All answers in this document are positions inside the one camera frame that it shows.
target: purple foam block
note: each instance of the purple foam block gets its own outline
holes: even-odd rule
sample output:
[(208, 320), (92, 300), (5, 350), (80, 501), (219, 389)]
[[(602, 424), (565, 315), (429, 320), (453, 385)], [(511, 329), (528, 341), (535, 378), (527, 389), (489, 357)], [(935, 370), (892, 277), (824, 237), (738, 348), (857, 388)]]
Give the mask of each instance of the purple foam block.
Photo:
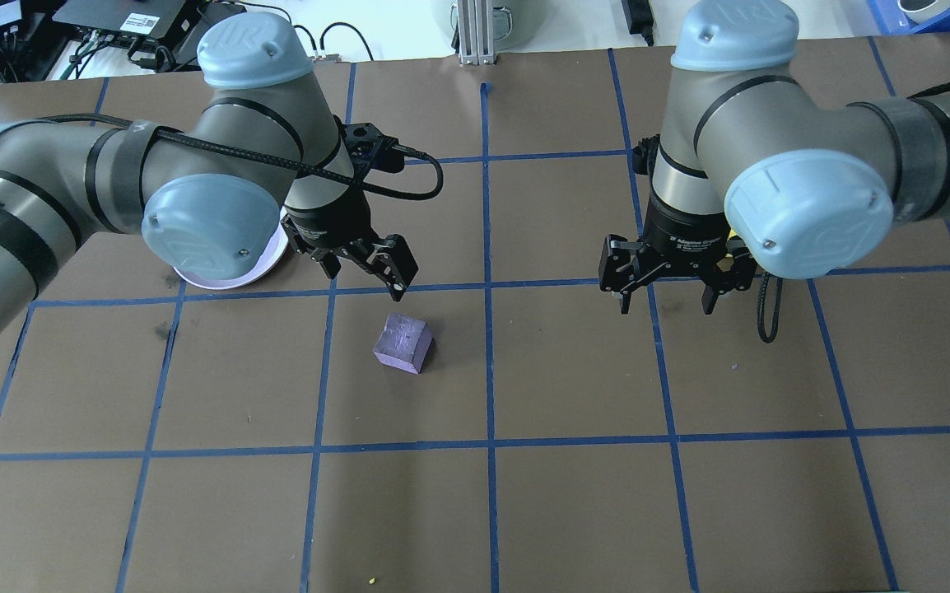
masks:
[(419, 375), (431, 341), (431, 328), (427, 327), (427, 323), (405, 315), (391, 314), (388, 315), (388, 323), (384, 324), (384, 333), (376, 341), (373, 354), (387, 367)]

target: black power adapter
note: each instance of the black power adapter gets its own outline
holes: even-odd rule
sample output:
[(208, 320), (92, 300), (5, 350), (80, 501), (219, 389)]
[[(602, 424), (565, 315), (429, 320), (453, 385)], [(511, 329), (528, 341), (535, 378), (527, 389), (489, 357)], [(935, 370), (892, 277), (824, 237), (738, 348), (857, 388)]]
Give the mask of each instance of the black power adapter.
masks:
[(641, 35), (647, 45), (654, 44), (654, 12), (651, 0), (622, 0), (625, 23), (629, 25), (629, 35)]

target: blue tape grid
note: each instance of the blue tape grid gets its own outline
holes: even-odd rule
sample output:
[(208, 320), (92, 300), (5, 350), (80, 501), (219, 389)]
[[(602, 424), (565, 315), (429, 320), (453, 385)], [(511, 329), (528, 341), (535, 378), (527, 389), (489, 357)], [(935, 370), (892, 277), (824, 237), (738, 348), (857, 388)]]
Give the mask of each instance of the blue tape grid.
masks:
[[(880, 68), (882, 79), (890, 94), (896, 94), (892, 85), (892, 79), (889, 78), (885, 65), (882, 62), (881, 54), (873, 39), (868, 38), (871, 52), (874, 60), (877, 61)], [(516, 281), (516, 282), (493, 282), (491, 280), (491, 248), (490, 248), (490, 164), (493, 161), (521, 161), (521, 159), (549, 159), (549, 158), (581, 158), (596, 156), (621, 156), (625, 155), (629, 164), (630, 171), (630, 191), (633, 200), (633, 213), (636, 218), (637, 233), (641, 232), (643, 226), (643, 217), (640, 213), (640, 196), (638, 196), (636, 185), (636, 174), (632, 172), (631, 139), (628, 130), (628, 117), (626, 117), (625, 101), (622, 97), (621, 79), (617, 72), (617, 61), (615, 61), (613, 49), (608, 49), (608, 58), (610, 62), (611, 75), (614, 83), (615, 95), (617, 95), (617, 108), (619, 118), (621, 118), (622, 137), (625, 140), (625, 147), (618, 150), (607, 151), (572, 151), (559, 153), (533, 153), (533, 154), (509, 154), (509, 155), (491, 155), (489, 147), (489, 113), (487, 113), (487, 93), (489, 93), (489, 84), (480, 86), (480, 106), (482, 107), (482, 154), (471, 157), (444, 158), (441, 162), (444, 164), (460, 164), (460, 162), (479, 162), (482, 164), (483, 173), (483, 248), (485, 248), (485, 277), (483, 282), (460, 282), (459, 284), (432, 284), (417, 285), (411, 288), (413, 292), (446, 292), (446, 290), (483, 290), (486, 296), (486, 355), (487, 355), (487, 439), (485, 440), (461, 440), (461, 441), (418, 441), (418, 442), (396, 442), (396, 443), (362, 443), (350, 444), (349, 446), (326, 446), (322, 444), (322, 432), (324, 432), (324, 410), (325, 395), (328, 391), (328, 369), (329, 354), (331, 354), (332, 331), (333, 331), (333, 312), (335, 312), (335, 299), (338, 294), (369, 294), (385, 292), (382, 288), (353, 288), (337, 289), (336, 283), (332, 282), (328, 289), (317, 290), (295, 290), (294, 292), (235, 292), (235, 293), (213, 293), (213, 294), (185, 294), (185, 284), (179, 288), (177, 296), (172, 297), (154, 297), (154, 299), (121, 299), (121, 300), (73, 300), (73, 301), (34, 301), (28, 308), (24, 325), (17, 338), (15, 352), (12, 354), (11, 363), (8, 365), (3, 387), (0, 393), (0, 417), (4, 409), (7, 395), (11, 389), (13, 374), (15, 374), (17, 359), (22, 352), (25, 338), (32, 314), (35, 309), (42, 307), (92, 307), (92, 306), (141, 306), (155, 304), (175, 304), (175, 316), (173, 325), (171, 325), (169, 341), (165, 346), (164, 359), (162, 363), (161, 375), (156, 387), (156, 397), (154, 409), (151, 414), (151, 425), (147, 434), (147, 443), (142, 451), (61, 451), (61, 453), (34, 453), (34, 454), (0, 454), (0, 461), (38, 461), (38, 460), (72, 460), (72, 459), (140, 459), (142, 460), (142, 469), (140, 470), (139, 483), (136, 488), (136, 498), (133, 504), (133, 513), (130, 517), (128, 527), (128, 537), (125, 541), (124, 554), (121, 558), (121, 567), (117, 582), (117, 591), (122, 591), (128, 574), (128, 563), (130, 553), (133, 548), (133, 537), (137, 519), (139, 518), (145, 481), (148, 476), (148, 466), (151, 459), (156, 458), (197, 458), (197, 457), (235, 457), (235, 455), (312, 455), (312, 469), (310, 469), (310, 498), (307, 502), (307, 516), (305, 525), (305, 541), (303, 541), (303, 558), (301, 571), (302, 591), (309, 589), (310, 582), (310, 555), (312, 555), (312, 540), (314, 529), (314, 512), (317, 502), (318, 469), (321, 453), (333, 454), (355, 454), (366, 453), (367, 451), (433, 451), (433, 450), (487, 450), (487, 468), (489, 468), (489, 513), (490, 513), (490, 556), (491, 556), (491, 589), (494, 593), (499, 590), (499, 570), (498, 570), (498, 543), (497, 543), (497, 500), (496, 500), (496, 448), (498, 447), (529, 447), (529, 446), (611, 446), (612, 444), (668, 444), (673, 463), (674, 480), (676, 485), (676, 496), (678, 496), (678, 513), (681, 517), (683, 547), (687, 553), (688, 576), (690, 586), (694, 592), (698, 590), (696, 557), (694, 557), (693, 543), (690, 533), (690, 523), (686, 504), (685, 491), (683, 491), (682, 481), (682, 463), (681, 454), (679, 454), (679, 443), (696, 442), (734, 442), (734, 441), (775, 441), (775, 440), (793, 440), (793, 439), (833, 439), (848, 438), (854, 451), (856, 468), (859, 470), (859, 479), (863, 484), (868, 511), (873, 522), (874, 535), (878, 541), (878, 551), (882, 555), (882, 564), (884, 564), (886, 577), (889, 586), (893, 590), (899, 590), (899, 583), (896, 580), (896, 572), (892, 566), (892, 559), (888, 552), (888, 545), (885, 540), (884, 530), (881, 526), (880, 517), (878, 517), (877, 506), (873, 499), (873, 489), (870, 485), (870, 479), (866, 470), (866, 464), (863, 462), (862, 451), (859, 448), (860, 437), (892, 437), (892, 436), (918, 436), (918, 435), (950, 435), (950, 425), (941, 425), (941, 427), (883, 427), (883, 428), (858, 428), (855, 421), (852, 420), (851, 410), (847, 402), (847, 394), (844, 391), (844, 383), (841, 380), (841, 372), (836, 364), (836, 356), (833, 353), (832, 341), (830, 340), (829, 329), (822, 304), (818, 300), (817, 289), (813, 281), (808, 281), (811, 296), (813, 296), (813, 307), (817, 320), (820, 324), (822, 341), (826, 347), (834, 383), (836, 383), (837, 395), (841, 402), (841, 412), (844, 414), (846, 428), (836, 429), (836, 431), (787, 431), (787, 432), (722, 432), (722, 434), (678, 434), (675, 428), (675, 420), (672, 413), (670, 390), (668, 384), (668, 373), (666, 368), (666, 359), (664, 359), (664, 341), (662, 338), (662, 328), (659, 323), (659, 313), (657, 312), (655, 294), (653, 287), (648, 291), (648, 305), (651, 311), (652, 330), (655, 341), (655, 351), (657, 361), (659, 361), (659, 378), (663, 386), (663, 406), (666, 413), (667, 434), (664, 435), (628, 435), (628, 436), (604, 436), (604, 437), (581, 437), (581, 438), (531, 438), (531, 439), (496, 439), (494, 423), (494, 384), (493, 384), (493, 316), (491, 316), (491, 299), (493, 299), (493, 290), (502, 288), (518, 288), (531, 286), (572, 286), (572, 285), (590, 285), (597, 284), (596, 278), (558, 278), (557, 280), (535, 280), (535, 281)], [(347, 91), (347, 121), (351, 121), (354, 101), (356, 65), (352, 64), (350, 74), (350, 84)], [(103, 81), (101, 93), (99, 94), (98, 104), (95, 111), (99, 111), (102, 102), (109, 90), (109, 79)], [(419, 161), (413, 161), (412, 164), (419, 164)], [(829, 275), (851, 275), (851, 274), (879, 274), (879, 273), (950, 273), (950, 265), (943, 266), (896, 266), (881, 268), (852, 268), (836, 270)], [(666, 278), (666, 282), (688, 282), (695, 278)], [(175, 333), (177, 333), (178, 323), (182, 315), (182, 307), (186, 301), (214, 301), (231, 299), (272, 299), (273, 297), (328, 297), (327, 316), (325, 316), (325, 337), (324, 350), (322, 350), (322, 368), (321, 384), (319, 388), (318, 413), (316, 420), (316, 432), (314, 432), (313, 446), (279, 446), (279, 447), (234, 447), (234, 448), (211, 448), (211, 450), (154, 450), (156, 436), (156, 422), (159, 418), (160, 404), (163, 400), (164, 386), (167, 380), (167, 372), (170, 368), (171, 352), (175, 345)]]

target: brown table surface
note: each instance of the brown table surface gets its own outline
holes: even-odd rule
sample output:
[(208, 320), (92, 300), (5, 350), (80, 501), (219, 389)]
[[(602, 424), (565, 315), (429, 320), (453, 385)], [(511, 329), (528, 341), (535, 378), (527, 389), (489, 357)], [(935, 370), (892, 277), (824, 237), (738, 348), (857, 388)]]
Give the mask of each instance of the brown table surface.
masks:
[[(370, 196), (421, 267), (397, 305), (353, 267), (211, 293), (92, 239), (0, 337), (0, 592), (950, 592), (948, 226), (787, 282), (772, 345), (755, 290), (598, 292), (670, 53), (319, 65), (333, 111), (446, 162), (433, 202)], [(905, 96), (950, 80), (950, 35), (802, 41), (794, 75)], [(209, 94), (13, 84), (0, 121), (188, 128)], [(433, 328), (425, 374), (370, 352), (390, 311)]]

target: blue bin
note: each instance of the blue bin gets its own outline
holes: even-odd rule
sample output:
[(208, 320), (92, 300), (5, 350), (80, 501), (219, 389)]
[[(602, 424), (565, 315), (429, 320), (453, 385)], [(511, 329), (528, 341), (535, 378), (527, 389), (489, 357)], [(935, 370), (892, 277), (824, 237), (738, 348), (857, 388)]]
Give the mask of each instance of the blue bin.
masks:
[(870, 0), (870, 11), (878, 19), (878, 29), (885, 35), (944, 33), (950, 30), (950, 8), (923, 23), (911, 22), (900, 11), (896, 0)]

